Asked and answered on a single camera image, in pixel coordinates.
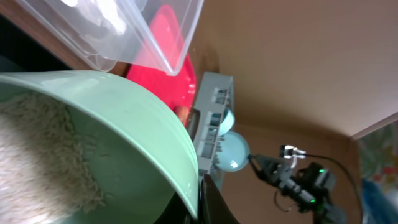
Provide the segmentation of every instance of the uncooked rice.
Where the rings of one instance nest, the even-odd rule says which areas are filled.
[[[66,106],[28,92],[0,102],[0,223],[60,222],[103,205]]]

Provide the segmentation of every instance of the clear plastic container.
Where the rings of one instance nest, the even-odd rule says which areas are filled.
[[[109,71],[122,61],[168,75],[181,70],[203,4],[203,0],[17,1],[96,70]],[[175,21],[174,28],[170,21]],[[162,44],[166,32],[173,32],[173,39]]]

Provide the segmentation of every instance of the dish rack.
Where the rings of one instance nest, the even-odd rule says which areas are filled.
[[[210,174],[220,190],[224,171],[216,166],[216,152],[223,150],[220,141],[224,138],[218,136],[218,130],[224,118],[224,110],[229,108],[234,113],[233,99],[232,76],[205,72],[193,105],[197,128],[191,137],[198,158],[200,183],[205,174]]]

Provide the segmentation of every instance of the red plastic lid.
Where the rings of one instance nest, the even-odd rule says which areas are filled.
[[[168,6],[162,6],[156,13],[150,29],[159,43],[159,47],[164,51],[175,50],[174,44],[181,49],[183,39],[178,33],[180,28],[175,17],[173,9]],[[170,61],[177,61],[179,54],[167,54]],[[150,57],[142,49],[137,55],[140,58]],[[165,72],[131,65],[127,74],[129,80],[143,86],[159,97],[170,109],[175,110],[178,106],[185,106],[188,109],[192,107],[195,97],[196,78],[189,55],[185,57],[183,67],[176,76],[169,76]]]

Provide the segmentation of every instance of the mint green bowl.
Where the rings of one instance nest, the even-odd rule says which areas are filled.
[[[158,97],[116,75],[94,71],[0,73],[0,101],[34,90],[68,105],[78,134],[94,139],[84,155],[106,206],[64,224],[153,223],[177,192],[198,211],[198,164],[180,120]]]

